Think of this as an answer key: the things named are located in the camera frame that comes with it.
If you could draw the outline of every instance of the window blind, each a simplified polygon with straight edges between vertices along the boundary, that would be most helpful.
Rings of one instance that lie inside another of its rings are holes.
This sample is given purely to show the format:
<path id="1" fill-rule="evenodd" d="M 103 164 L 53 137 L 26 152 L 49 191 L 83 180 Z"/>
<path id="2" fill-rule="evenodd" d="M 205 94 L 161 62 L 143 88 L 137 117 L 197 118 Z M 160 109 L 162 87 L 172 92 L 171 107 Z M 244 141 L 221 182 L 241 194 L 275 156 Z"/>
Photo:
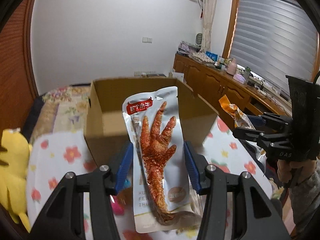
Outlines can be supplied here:
<path id="1" fill-rule="evenodd" d="M 239 0 L 230 56 L 289 92 L 285 75 L 309 80 L 317 30 L 294 0 Z"/>

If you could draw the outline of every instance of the hand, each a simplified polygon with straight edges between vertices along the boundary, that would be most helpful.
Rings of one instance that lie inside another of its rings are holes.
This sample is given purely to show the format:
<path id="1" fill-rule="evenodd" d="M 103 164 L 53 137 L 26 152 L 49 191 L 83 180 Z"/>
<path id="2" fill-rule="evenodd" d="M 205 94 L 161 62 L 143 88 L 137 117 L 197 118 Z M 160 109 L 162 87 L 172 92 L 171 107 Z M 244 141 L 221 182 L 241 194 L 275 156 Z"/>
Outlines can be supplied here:
<path id="1" fill-rule="evenodd" d="M 298 184 L 309 178 L 316 169 L 317 161 L 306 160 L 304 162 L 287 162 L 284 160 L 278 160 L 278 177 L 279 179 L 287 183 L 292 178 L 291 170 L 299 169 L 302 167 L 300 177 L 298 178 Z"/>
<path id="2" fill-rule="evenodd" d="M 172 130 L 176 125 L 175 116 L 170 118 L 160 134 L 162 115 L 166 105 L 167 102 L 164 102 L 157 111 L 150 131 L 148 117 L 146 115 L 143 117 L 140 135 L 142 159 L 147 172 L 147 183 L 150 194 L 156 206 L 163 213 L 168 212 L 162 185 L 164 166 L 177 148 L 176 145 L 168 148 L 171 141 Z"/>

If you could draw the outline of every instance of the cardboard box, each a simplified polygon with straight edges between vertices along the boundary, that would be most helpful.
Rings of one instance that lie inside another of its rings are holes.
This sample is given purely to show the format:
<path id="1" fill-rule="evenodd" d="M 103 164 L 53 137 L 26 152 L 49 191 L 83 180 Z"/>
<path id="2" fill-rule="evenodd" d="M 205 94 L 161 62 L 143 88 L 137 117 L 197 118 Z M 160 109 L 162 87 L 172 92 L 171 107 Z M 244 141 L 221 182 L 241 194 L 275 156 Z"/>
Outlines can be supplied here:
<path id="1" fill-rule="evenodd" d="M 186 81 L 184 80 L 184 73 L 169 72 L 169 77 L 170 78 L 176 78 L 176 79 L 180 80 L 181 82 L 186 83 Z"/>
<path id="2" fill-rule="evenodd" d="M 117 78 L 93 81 L 84 138 L 98 166 L 108 163 L 129 139 L 122 115 L 124 100 L 134 94 L 178 87 L 179 117 L 184 140 L 201 145 L 218 112 L 175 78 Z"/>

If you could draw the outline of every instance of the red tag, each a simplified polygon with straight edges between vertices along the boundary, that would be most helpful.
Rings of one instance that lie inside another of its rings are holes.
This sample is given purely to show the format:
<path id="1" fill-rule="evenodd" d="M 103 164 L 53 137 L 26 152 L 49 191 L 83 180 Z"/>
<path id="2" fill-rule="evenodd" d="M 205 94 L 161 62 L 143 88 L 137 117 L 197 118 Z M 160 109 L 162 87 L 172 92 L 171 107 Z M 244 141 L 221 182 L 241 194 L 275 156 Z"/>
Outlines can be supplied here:
<path id="1" fill-rule="evenodd" d="M 151 97 L 146 101 L 136 102 L 134 104 L 127 105 L 127 113 L 134 114 L 136 112 L 146 111 L 148 107 L 152 106 Z"/>

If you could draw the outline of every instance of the yellow plush toy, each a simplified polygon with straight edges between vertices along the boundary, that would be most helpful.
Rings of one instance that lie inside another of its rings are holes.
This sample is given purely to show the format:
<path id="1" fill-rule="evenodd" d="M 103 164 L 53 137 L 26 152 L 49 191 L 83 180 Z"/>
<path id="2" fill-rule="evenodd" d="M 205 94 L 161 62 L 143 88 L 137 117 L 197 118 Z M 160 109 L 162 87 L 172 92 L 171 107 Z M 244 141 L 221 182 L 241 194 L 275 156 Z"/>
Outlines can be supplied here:
<path id="1" fill-rule="evenodd" d="M 20 218 L 24 227 L 30 231 L 26 215 L 26 174 L 32 146 L 18 129 L 4 130 L 1 146 L 6 151 L 0 152 L 0 204 L 16 224 Z"/>

